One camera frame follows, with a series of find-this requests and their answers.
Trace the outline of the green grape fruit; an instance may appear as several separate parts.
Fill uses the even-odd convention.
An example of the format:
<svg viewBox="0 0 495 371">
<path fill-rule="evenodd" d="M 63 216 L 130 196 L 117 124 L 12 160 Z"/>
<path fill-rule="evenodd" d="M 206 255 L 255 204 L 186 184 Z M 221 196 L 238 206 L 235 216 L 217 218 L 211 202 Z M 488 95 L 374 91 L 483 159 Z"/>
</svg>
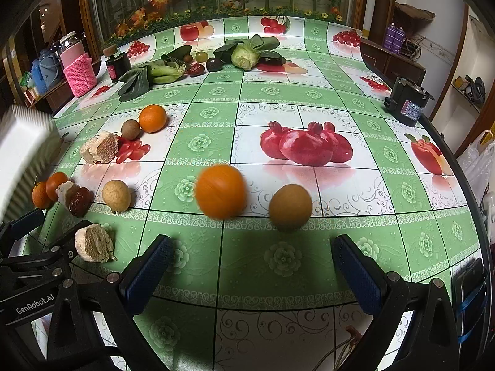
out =
<svg viewBox="0 0 495 371">
<path fill-rule="evenodd" d="M 204 51 L 198 51 L 196 53 L 195 59 L 198 63 L 204 63 L 208 60 L 208 54 Z"/>
</svg>

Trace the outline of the bok choy left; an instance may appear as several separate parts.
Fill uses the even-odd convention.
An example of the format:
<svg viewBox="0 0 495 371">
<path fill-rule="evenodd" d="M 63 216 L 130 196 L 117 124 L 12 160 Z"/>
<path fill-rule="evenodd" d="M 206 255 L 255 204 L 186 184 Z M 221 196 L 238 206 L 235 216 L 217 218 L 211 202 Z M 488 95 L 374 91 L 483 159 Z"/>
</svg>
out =
<svg viewBox="0 0 495 371">
<path fill-rule="evenodd" d="M 167 85 L 183 78 L 188 66 L 185 56 L 191 51 L 190 45 L 184 45 L 127 71 L 118 80 L 123 83 L 118 90 L 119 101 L 134 100 L 147 93 L 153 85 Z"/>
</svg>

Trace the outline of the blue thermos jug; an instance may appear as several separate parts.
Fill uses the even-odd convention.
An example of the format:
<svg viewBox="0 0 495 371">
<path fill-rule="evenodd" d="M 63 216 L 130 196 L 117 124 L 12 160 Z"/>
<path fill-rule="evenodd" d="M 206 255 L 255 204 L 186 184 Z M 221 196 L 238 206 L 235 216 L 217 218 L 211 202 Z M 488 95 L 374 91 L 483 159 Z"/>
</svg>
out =
<svg viewBox="0 0 495 371">
<path fill-rule="evenodd" d="M 47 87 L 45 85 L 45 80 L 39 67 L 38 59 L 35 59 L 32 63 L 31 76 L 33 78 L 33 83 L 38 94 L 39 95 L 45 94 L 45 92 L 47 91 Z"/>
</svg>

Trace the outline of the red jujube date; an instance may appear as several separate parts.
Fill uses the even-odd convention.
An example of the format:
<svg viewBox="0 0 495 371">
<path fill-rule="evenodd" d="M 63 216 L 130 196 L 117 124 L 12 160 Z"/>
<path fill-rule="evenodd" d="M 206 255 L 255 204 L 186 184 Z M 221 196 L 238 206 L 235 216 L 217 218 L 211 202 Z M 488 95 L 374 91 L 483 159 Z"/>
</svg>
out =
<svg viewBox="0 0 495 371">
<path fill-rule="evenodd" d="M 90 208 L 93 200 L 93 192 L 86 187 L 81 187 L 71 196 L 67 209 L 77 218 L 82 218 Z"/>
</svg>

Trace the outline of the dark purple plum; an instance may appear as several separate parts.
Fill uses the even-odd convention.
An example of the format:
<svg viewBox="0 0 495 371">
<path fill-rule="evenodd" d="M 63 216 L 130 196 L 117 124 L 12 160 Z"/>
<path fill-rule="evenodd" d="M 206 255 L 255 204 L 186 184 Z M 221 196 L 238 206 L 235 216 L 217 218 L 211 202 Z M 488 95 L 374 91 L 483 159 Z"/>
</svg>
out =
<svg viewBox="0 0 495 371">
<path fill-rule="evenodd" d="M 221 59 L 213 57 L 206 61 L 205 66 L 209 72 L 217 72 L 222 70 L 223 62 Z"/>
</svg>

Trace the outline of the black tea canister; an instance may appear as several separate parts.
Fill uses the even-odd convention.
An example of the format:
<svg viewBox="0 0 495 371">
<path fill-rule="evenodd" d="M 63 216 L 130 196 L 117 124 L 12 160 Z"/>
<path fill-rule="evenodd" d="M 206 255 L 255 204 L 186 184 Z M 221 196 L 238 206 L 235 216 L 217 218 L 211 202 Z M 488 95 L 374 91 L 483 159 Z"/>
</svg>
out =
<svg viewBox="0 0 495 371">
<path fill-rule="evenodd" d="M 110 45 L 102 52 L 106 58 L 106 69 L 112 82 L 118 82 L 119 78 L 131 69 L 127 53 L 121 51 L 117 45 Z"/>
</svg>

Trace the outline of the brown kiwi fruit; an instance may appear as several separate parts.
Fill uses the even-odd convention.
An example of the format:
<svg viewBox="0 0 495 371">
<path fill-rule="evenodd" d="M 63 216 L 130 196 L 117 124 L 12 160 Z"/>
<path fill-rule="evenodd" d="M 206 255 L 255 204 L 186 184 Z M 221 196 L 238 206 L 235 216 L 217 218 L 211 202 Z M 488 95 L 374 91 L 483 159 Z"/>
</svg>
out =
<svg viewBox="0 0 495 371">
<path fill-rule="evenodd" d="M 137 120 L 126 120 L 121 127 L 121 136 L 129 141 L 136 140 L 141 135 L 141 126 Z"/>
</svg>

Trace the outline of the grey blue kettle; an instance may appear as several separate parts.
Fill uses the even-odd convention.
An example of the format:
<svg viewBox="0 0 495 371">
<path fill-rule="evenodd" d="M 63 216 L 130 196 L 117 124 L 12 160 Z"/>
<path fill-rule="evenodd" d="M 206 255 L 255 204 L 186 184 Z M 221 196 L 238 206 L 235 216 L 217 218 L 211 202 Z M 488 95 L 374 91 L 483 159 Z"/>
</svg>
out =
<svg viewBox="0 0 495 371">
<path fill-rule="evenodd" d="M 56 86 L 62 79 L 62 69 L 60 60 L 56 54 L 49 49 L 43 49 L 39 56 L 39 69 L 49 91 Z"/>
</svg>

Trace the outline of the black device on table edge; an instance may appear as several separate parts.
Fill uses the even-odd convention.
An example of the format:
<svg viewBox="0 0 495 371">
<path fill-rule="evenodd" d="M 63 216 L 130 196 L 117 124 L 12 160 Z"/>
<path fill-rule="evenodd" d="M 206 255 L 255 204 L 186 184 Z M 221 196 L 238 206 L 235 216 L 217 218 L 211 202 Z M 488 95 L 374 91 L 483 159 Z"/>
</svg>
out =
<svg viewBox="0 0 495 371">
<path fill-rule="evenodd" d="M 385 111 L 407 126 L 415 126 L 429 100 L 435 98 L 409 79 L 397 77 L 389 97 L 383 103 Z"/>
</svg>

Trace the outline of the bok choy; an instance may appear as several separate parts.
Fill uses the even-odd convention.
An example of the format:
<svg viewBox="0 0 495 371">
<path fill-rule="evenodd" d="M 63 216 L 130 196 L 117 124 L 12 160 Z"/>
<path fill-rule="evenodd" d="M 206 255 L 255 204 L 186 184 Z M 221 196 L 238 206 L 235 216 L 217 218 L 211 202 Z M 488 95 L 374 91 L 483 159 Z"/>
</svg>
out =
<svg viewBox="0 0 495 371">
<path fill-rule="evenodd" d="M 287 60 L 276 51 L 278 46 L 276 37 L 255 34 L 249 39 L 228 40 L 214 51 L 214 56 L 244 71 L 250 71 L 258 64 L 283 66 Z"/>
<path fill-rule="evenodd" d="M 191 51 L 190 45 L 184 45 L 127 71 L 118 80 L 123 83 L 118 90 L 119 101 L 134 100 L 147 93 L 153 85 L 167 85 L 183 78 L 188 66 L 185 56 Z"/>
</svg>

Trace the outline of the large orange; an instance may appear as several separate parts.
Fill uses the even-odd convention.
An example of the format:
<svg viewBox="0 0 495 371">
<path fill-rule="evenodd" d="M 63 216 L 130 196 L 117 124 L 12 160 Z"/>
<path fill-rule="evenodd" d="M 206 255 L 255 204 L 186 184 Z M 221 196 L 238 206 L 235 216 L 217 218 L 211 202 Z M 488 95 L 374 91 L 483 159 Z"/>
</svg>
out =
<svg viewBox="0 0 495 371">
<path fill-rule="evenodd" d="M 196 181 L 195 199 L 200 210 L 209 218 L 227 220 L 236 217 L 248 203 L 243 175 L 226 164 L 204 168 Z"/>
</svg>

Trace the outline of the pink knit sleeved jar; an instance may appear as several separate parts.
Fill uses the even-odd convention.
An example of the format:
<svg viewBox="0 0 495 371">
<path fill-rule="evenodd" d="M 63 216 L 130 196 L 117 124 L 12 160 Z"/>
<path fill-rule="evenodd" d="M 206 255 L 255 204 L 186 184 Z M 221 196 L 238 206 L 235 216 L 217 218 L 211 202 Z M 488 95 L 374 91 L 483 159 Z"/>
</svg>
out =
<svg viewBox="0 0 495 371">
<path fill-rule="evenodd" d="M 75 97 L 81 97 L 97 84 L 92 58 L 85 51 L 82 38 L 71 31 L 60 39 L 60 61 Z"/>
</svg>

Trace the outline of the brown round pear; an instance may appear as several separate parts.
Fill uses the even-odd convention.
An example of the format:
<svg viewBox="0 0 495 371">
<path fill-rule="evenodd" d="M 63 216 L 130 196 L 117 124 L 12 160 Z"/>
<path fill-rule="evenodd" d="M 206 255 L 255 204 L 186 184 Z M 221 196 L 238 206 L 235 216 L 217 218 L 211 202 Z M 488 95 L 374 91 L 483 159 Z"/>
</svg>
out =
<svg viewBox="0 0 495 371">
<path fill-rule="evenodd" d="M 307 190 L 298 184 L 287 184 L 272 197 L 269 217 L 278 230 L 291 232 L 307 223 L 312 209 L 312 200 Z"/>
</svg>

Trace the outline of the striped white tray box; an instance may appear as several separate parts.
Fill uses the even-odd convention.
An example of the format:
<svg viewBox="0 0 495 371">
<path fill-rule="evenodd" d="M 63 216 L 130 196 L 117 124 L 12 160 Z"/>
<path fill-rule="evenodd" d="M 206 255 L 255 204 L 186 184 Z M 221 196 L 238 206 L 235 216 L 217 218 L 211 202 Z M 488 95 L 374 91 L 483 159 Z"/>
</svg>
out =
<svg viewBox="0 0 495 371">
<path fill-rule="evenodd" d="M 12 105 L 1 119 L 1 221 L 33 207 L 35 179 L 57 156 L 62 138 L 51 115 Z"/>
</svg>

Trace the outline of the small tangerine with stem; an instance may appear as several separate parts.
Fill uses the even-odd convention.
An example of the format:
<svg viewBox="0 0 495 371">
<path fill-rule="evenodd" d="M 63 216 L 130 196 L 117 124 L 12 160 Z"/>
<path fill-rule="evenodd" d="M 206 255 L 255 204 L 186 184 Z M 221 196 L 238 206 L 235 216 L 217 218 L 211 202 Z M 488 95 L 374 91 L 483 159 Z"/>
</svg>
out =
<svg viewBox="0 0 495 371">
<path fill-rule="evenodd" d="M 55 202 L 58 199 L 56 190 L 62 184 L 67 182 L 69 179 L 67 175 L 63 172 L 53 173 L 45 183 L 45 192 L 47 196 Z"/>
</svg>

